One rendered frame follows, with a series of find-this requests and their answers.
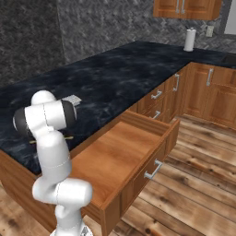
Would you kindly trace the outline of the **white paper towel roll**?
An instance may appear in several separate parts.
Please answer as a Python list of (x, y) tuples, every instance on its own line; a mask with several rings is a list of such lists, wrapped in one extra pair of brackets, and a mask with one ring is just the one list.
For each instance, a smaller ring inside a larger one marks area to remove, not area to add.
[(186, 38), (183, 47), (183, 49), (186, 52), (192, 52), (194, 50), (195, 34), (196, 34), (196, 29), (194, 28), (190, 28), (186, 31)]

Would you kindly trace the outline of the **open wooden drawer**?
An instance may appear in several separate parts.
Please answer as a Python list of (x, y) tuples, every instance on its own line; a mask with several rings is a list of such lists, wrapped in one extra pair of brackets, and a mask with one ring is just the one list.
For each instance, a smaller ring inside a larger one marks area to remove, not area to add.
[(108, 236), (143, 190), (144, 173), (156, 169), (174, 148), (180, 122), (166, 124), (126, 111), (72, 152), (73, 178), (91, 183), (93, 195), (82, 214)]

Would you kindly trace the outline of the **wooden drawer front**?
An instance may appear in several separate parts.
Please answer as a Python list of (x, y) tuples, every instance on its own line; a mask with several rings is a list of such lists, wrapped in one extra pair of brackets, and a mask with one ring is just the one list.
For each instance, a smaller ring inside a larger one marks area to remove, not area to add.
[[(161, 90), (162, 94), (157, 99), (151, 99), (151, 94), (156, 95), (157, 90)], [(163, 98), (165, 93), (165, 85), (161, 84), (158, 87), (151, 90), (146, 96), (144, 96), (139, 102), (138, 102), (138, 108), (137, 111), (139, 113), (146, 112), (148, 109), (150, 109), (152, 106), (158, 103), (160, 99)]]
[(159, 115), (158, 118), (153, 119), (153, 120), (161, 120), (163, 114), (164, 114), (164, 109), (163, 109), (163, 102), (160, 101), (154, 106), (152, 106), (150, 109), (148, 109), (146, 112), (144, 112), (144, 115), (148, 118), (151, 118), (156, 114), (156, 111), (160, 111), (161, 114)]

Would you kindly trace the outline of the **white window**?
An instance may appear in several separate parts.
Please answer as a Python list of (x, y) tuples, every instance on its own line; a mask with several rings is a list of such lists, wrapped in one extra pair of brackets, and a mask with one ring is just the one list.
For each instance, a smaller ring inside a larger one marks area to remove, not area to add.
[(224, 33), (229, 35), (236, 35), (236, 0), (230, 0), (230, 8)]

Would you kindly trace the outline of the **thin yellow wooden stick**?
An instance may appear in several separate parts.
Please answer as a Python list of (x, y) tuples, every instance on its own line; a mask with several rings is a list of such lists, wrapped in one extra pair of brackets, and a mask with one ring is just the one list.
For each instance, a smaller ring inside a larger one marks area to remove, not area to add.
[(30, 144), (36, 144), (37, 142), (45, 142), (45, 143), (50, 143), (50, 144), (54, 144), (54, 143), (59, 143), (63, 140), (72, 140), (73, 137), (72, 136), (45, 136), (42, 138), (39, 138), (37, 140), (30, 140)]

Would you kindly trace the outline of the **narrow wooden cupboard door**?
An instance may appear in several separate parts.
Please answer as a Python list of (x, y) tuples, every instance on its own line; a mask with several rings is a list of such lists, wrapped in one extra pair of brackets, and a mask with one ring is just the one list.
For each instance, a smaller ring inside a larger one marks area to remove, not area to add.
[[(173, 87), (176, 85), (175, 74), (180, 75), (179, 87), (177, 91), (173, 91)], [(163, 121), (169, 123), (176, 115), (181, 111), (184, 83), (187, 74), (187, 67), (185, 66), (166, 81), (166, 95), (164, 101), (165, 115)]]

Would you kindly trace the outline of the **wooden panel under sink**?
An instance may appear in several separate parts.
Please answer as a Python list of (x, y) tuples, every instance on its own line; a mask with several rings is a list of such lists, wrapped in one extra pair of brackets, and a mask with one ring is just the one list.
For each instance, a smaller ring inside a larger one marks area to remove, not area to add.
[(236, 88), (236, 69), (216, 66), (212, 83)]

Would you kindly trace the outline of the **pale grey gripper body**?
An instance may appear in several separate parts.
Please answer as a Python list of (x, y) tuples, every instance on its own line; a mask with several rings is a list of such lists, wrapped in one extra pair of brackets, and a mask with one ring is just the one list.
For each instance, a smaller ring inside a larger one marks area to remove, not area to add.
[(80, 104), (80, 102), (82, 101), (82, 99), (80, 99), (78, 96), (76, 95), (69, 95), (67, 97), (62, 98), (62, 101), (68, 101), (70, 102), (73, 106), (77, 106)]

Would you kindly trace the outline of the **wooden wall cupboard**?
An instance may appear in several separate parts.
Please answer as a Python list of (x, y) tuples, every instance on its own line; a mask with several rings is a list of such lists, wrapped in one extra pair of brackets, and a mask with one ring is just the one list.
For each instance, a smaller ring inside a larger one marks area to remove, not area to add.
[(222, 0), (154, 0), (155, 18), (213, 20), (218, 18)]

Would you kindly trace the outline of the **dark sink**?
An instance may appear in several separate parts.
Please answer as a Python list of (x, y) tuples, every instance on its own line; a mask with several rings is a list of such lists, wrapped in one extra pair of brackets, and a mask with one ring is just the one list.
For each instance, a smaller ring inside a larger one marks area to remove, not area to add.
[(226, 53), (221, 63), (224, 67), (236, 68), (236, 53)]

